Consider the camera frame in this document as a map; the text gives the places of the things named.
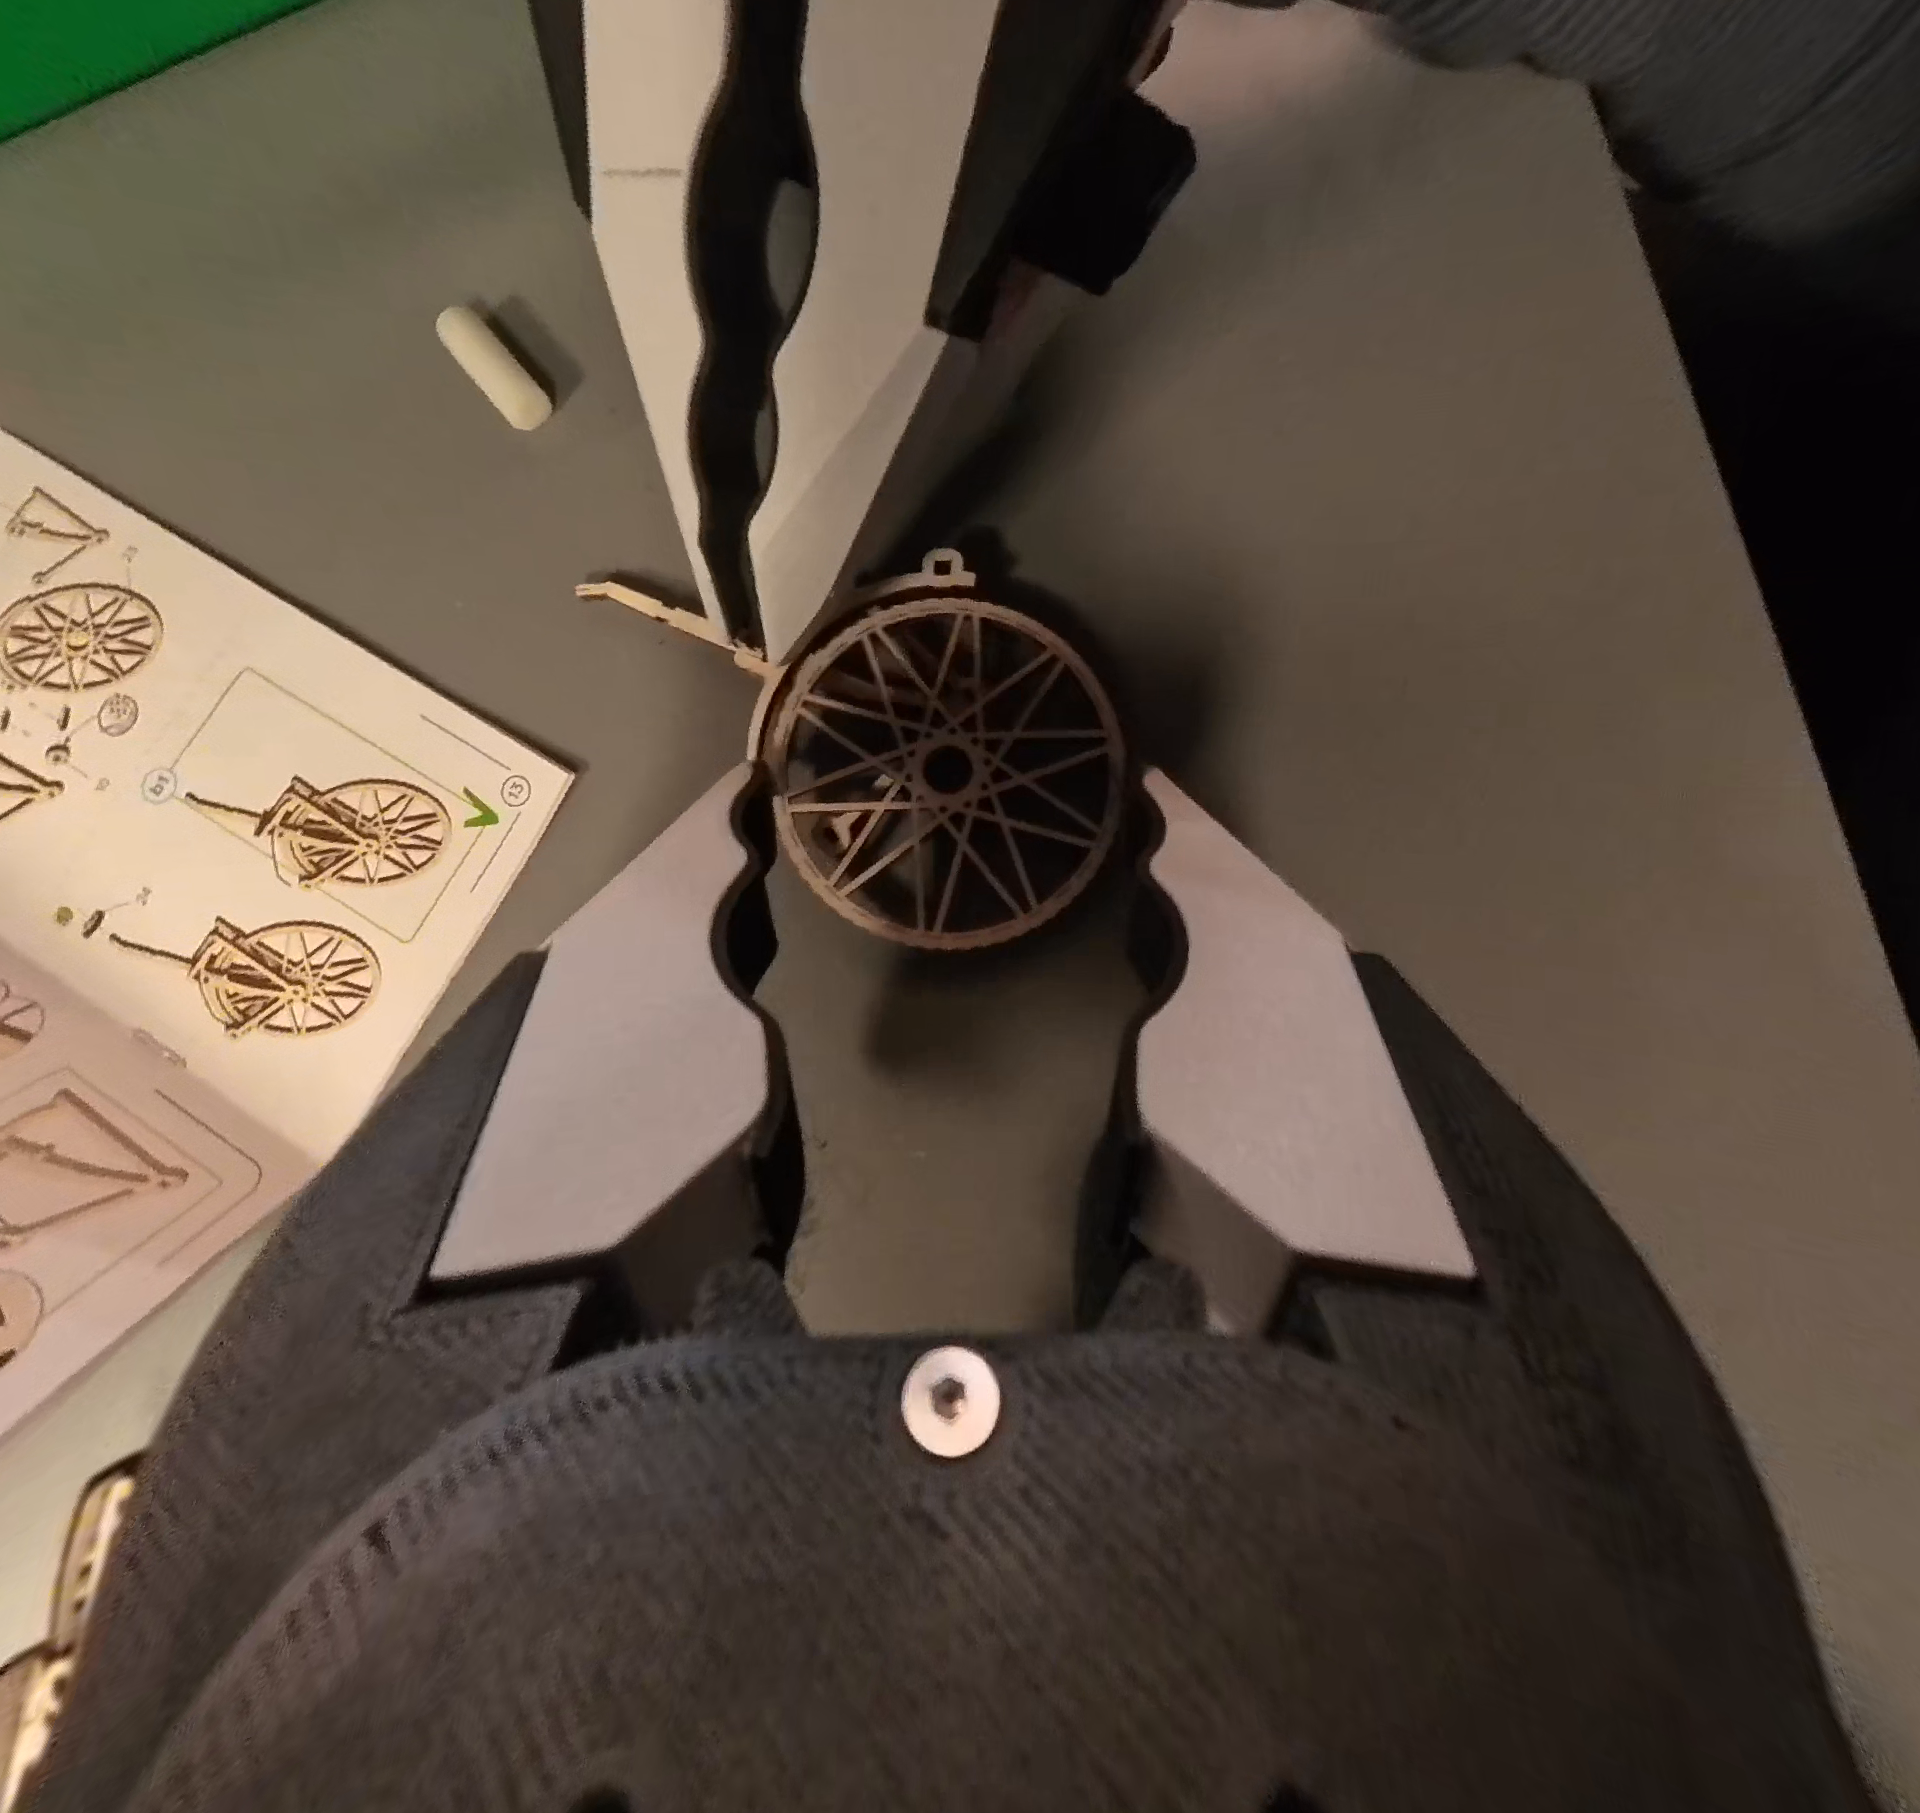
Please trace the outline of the wooden fork frame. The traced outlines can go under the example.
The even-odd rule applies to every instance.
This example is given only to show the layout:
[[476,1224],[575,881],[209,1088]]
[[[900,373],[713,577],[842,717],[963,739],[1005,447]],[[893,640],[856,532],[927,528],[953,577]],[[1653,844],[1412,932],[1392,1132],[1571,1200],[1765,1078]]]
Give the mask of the wooden fork frame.
[[1002,605],[953,547],[833,595],[781,653],[726,643],[705,616],[629,583],[583,583],[575,596],[701,643],[754,680],[747,757],[781,835],[824,827],[829,875],[866,842],[890,844],[893,818],[933,833],[988,793],[982,666]]

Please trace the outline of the person's right forearm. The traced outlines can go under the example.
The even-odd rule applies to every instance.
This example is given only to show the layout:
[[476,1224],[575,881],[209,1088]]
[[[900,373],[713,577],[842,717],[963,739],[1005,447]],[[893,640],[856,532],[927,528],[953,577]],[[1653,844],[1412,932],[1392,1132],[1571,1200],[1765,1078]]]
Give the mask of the person's right forearm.
[[1777,244],[1916,216],[1916,0],[1330,0],[1443,67],[1589,91],[1620,164]]

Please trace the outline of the small white cylinder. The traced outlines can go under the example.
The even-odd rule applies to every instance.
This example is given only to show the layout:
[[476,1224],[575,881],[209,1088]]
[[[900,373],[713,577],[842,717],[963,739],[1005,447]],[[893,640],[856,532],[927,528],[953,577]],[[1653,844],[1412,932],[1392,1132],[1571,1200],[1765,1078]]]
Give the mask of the small white cylinder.
[[435,315],[435,337],[459,373],[513,432],[538,432],[555,400],[538,377],[520,365],[490,316],[452,306]]

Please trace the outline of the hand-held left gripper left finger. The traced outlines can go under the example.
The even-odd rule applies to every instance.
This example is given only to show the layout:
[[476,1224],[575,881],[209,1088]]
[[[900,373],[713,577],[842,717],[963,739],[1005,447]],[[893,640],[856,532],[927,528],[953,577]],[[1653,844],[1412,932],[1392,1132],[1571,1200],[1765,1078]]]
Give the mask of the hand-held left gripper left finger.
[[762,769],[726,769],[538,956],[425,1284],[578,1279],[692,1325],[710,1273],[796,1237],[796,1096],[757,987],[777,956]]

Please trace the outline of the white instruction booklet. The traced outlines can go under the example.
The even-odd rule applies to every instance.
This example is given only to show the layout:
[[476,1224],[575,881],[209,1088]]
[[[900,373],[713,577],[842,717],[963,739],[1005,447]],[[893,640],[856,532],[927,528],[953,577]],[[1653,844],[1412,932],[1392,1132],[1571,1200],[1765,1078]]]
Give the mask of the white instruction booklet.
[[3,1431],[297,1193],[571,775],[3,435]]

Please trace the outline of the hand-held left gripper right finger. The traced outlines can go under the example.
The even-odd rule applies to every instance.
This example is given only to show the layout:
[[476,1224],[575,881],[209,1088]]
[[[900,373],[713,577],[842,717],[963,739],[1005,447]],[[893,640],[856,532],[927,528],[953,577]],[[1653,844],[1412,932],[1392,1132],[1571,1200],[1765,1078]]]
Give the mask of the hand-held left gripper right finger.
[[1207,1325],[1273,1325],[1304,1273],[1471,1287],[1343,938],[1163,769],[1142,798],[1170,920],[1131,1057],[1143,1252],[1199,1284]]

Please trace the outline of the partly built wooden model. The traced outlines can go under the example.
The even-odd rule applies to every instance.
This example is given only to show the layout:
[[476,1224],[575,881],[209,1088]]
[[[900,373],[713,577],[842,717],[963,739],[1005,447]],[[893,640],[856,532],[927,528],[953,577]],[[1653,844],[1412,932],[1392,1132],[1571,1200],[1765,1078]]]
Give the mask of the partly built wooden model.
[[3,1811],[16,1807],[42,1770],[139,1464],[139,1457],[127,1457],[85,1482],[66,1531],[43,1636],[3,1664]]

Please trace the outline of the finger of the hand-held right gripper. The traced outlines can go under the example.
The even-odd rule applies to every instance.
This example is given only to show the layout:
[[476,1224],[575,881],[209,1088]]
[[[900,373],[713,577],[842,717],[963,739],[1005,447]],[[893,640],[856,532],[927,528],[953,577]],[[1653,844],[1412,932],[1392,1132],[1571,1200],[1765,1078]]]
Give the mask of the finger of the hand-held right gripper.
[[754,632],[738,559],[750,416],[713,315],[713,130],[732,0],[580,0],[590,237],[705,620]]
[[805,3],[815,233],[750,526],[774,663],[985,432],[996,349],[927,315],[996,16],[999,0]]

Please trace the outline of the wooden spoked wheel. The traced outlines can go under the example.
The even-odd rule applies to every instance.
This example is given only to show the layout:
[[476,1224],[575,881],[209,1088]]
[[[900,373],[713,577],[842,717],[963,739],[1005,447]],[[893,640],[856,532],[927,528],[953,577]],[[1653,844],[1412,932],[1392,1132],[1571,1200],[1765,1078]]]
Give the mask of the wooden spoked wheel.
[[1130,754],[1091,663],[1017,605],[914,583],[801,649],[757,735],[783,859],[929,956],[1038,935],[1099,878]]

